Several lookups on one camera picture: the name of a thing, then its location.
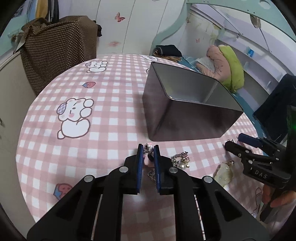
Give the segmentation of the pink checkered tablecloth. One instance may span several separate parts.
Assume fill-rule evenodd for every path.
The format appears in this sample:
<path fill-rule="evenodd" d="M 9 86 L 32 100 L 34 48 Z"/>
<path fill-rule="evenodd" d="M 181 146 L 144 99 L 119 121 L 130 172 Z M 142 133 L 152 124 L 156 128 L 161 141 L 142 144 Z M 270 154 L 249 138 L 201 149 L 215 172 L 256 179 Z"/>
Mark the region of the pink checkered tablecloth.
<path fill-rule="evenodd" d="M 249 213 L 257 216 L 262 184 L 242 174 L 240 160 L 225 152 L 227 140 L 240 133 L 257 137 L 244 113 L 220 138 L 156 143 L 148 139 L 142 94 L 151 57 L 137 54 L 99 55 L 57 76 L 30 105 L 16 152 L 18 178 L 24 200 L 39 221 L 84 176 L 105 176 L 137 153 L 139 143 L 159 145 L 172 157 L 183 151 L 190 157 L 185 171 L 201 178 L 213 176 L 230 160 L 233 178 L 225 186 Z M 108 62 L 101 73 L 89 70 Z M 92 99 L 89 131 L 83 137 L 58 139 L 62 121 L 58 107 L 70 99 Z M 160 196 L 143 170 L 140 194 L 125 196 L 121 240 L 176 240 L 172 196 Z"/>

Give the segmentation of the cream bead bracelet pink charms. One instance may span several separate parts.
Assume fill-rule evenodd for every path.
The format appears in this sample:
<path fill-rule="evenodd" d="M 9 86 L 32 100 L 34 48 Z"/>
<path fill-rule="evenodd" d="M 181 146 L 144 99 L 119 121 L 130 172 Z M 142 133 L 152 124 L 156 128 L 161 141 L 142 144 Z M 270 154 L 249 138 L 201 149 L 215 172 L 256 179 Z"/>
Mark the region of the cream bead bracelet pink charms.
<path fill-rule="evenodd" d="M 154 146 L 151 143 L 146 143 L 144 146 L 144 165 L 154 168 Z"/>

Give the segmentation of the hanging clothes row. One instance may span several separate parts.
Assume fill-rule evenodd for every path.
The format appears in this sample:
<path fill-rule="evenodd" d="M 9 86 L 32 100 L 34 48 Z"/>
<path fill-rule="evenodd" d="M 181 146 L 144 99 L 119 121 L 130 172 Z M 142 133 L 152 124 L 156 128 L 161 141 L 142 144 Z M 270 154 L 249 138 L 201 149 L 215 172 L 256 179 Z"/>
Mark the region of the hanging clothes row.
<path fill-rule="evenodd" d="M 36 18 L 44 18 L 53 24 L 59 22 L 58 0 L 38 0 L 35 16 Z"/>

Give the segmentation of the hanging dark navy garment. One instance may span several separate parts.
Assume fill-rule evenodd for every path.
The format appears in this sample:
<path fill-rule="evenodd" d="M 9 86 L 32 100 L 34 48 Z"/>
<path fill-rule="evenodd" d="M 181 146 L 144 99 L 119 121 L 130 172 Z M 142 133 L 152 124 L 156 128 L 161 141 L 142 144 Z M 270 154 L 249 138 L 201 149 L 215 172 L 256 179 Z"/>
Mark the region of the hanging dark navy garment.
<path fill-rule="evenodd" d="M 254 112 L 266 136 L 280 143 L 287 135 L 287 106 L 295 106 L 295 76 L 286 74 Z"/>

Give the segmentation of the pale jade pendant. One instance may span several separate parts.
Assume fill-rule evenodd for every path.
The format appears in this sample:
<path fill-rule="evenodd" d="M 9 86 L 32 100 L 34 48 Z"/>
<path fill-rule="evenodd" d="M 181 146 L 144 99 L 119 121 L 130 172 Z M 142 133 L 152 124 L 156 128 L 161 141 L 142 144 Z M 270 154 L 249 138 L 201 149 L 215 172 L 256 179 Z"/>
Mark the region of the pale jade pendant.
<path fill-rule="evenodd" d="M 228 185 L 232 178 L 233 178 L 233 172 L 232 172 L 232 166 L 234 165 L 234 161 L 231 160 L 227 163 L 222 163 L 218 167 L 216 174 L 214 176 L 214 180 L 219 183 L 222 187 L 225 187 Z"/>

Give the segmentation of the pink green rolled quilt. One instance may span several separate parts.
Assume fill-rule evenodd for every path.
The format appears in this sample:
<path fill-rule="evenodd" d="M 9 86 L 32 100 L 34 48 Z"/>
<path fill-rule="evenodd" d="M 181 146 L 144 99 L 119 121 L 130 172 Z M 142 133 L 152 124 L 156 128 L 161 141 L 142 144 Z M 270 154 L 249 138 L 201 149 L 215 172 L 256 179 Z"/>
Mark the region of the pink green rolled quilt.
<path fill-rule="evenodd" d="M 196 67 L 201 73 L 218 80 L 232 93 L 244 86 L 243 67 L 230 46 L 211 45 L 206 56 L 214 62 L 215 71 L 196 63 Z"/>

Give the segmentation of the white pillow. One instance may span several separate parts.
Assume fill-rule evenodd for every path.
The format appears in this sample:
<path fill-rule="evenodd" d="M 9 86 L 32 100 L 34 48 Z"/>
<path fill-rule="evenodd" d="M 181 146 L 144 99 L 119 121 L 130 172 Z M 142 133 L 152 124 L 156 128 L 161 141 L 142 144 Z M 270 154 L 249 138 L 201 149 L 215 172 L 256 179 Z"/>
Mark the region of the white pillow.
<path fill-rule="evenodd" d="M 209 69 L 213 72 L 215 71 L 214 62 L 209 57 L 206 56 L 206 57 L 198 58 L 198 59 L 196 59 L 196 61 L 197 61 L 197 63 L 203 65 L 207 69 Z"/>

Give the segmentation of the blue small box on shelf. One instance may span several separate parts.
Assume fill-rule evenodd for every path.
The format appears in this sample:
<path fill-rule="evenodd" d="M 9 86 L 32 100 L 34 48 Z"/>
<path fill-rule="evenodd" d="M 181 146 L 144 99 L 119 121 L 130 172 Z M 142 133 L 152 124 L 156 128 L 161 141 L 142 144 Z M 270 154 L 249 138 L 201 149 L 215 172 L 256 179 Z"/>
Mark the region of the blue small box on shelf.
<path fill-rule="evenodd" d="M 254 54 L 254 51 L 253 51 L 251 48 L 247 47 L 247 48 L 246 48 L 246 54 L 247 54 L 250 58 L 252 58 L 252 57 L 253 57 L 253 54 Z"/>

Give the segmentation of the dark metal tin box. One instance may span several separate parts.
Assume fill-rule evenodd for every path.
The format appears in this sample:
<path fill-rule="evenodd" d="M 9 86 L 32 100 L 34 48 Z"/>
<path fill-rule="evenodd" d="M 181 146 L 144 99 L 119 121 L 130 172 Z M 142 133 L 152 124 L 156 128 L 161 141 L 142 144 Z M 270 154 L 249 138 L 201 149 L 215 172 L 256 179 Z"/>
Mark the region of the dark metal tin box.
<path fill-rule="evenodd" d="M 142 102 L 155 142 L 220 138 L 244 113 L 218 80 L 159 62 L 151 63 Z"/>

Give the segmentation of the teal bunk bed frame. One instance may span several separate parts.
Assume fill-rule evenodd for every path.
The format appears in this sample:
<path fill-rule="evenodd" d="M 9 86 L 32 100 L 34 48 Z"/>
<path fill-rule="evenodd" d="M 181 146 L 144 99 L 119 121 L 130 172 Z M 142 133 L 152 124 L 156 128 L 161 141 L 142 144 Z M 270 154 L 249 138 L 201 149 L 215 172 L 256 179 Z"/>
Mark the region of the teal bunk bed frame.
<path fill-rule="evenodd" d="M 253 15 L 282 32 L 287 38 L 295 41 L 295 14 L 282 1 L 266 1 L 266 3 L 269 4 L 269 9 L 262 7 L 261 1 L 184 1 L 175 22 L 156 34 L 149 52 L 153 53 L 157 45 L 160 45 L 165 39 L 170 38 L 183 25 L 187 24 L 193 4 L 220 6 Z"/>

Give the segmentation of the folded dark clothes stack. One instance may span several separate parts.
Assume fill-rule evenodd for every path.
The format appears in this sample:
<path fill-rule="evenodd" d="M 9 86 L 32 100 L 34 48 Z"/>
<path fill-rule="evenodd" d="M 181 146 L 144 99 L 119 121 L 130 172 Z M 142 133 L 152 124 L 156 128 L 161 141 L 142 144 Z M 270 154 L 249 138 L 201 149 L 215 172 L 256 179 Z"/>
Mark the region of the folded dark clothes stack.
<path fill-rule="evenodd" d="M 178 62 L 182 59 L 182 53 L 175 45 L 156 45 L 152 55 L 173 62 Z"/>

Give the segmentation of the brown polka dot cloth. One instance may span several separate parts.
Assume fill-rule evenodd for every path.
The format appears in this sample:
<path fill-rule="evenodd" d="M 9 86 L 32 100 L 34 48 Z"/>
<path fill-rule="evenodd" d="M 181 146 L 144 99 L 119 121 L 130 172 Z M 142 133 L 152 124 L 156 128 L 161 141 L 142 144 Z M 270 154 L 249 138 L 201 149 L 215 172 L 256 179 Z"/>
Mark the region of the brown polka dot cloth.
<path fill-rule="evenodd" d="M 21 30 L 21 59 L 35 94 L 66 70 L 94 59 L 102 36 L 102 27 L 87 16 L 66 16 L 56 23 L 37 18 Z"/>

